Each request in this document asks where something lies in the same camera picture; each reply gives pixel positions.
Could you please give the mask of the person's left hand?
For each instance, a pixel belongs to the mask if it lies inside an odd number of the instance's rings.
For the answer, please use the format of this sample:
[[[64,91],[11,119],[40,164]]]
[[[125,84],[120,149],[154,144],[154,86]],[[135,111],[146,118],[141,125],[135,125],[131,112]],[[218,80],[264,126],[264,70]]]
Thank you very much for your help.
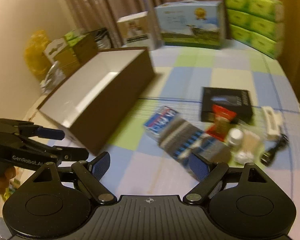
[[[4,194],[9,187],[10,180],[16,176],[16,170],[14,166],[6,168],[4,175],[0,177],[0,194]]]

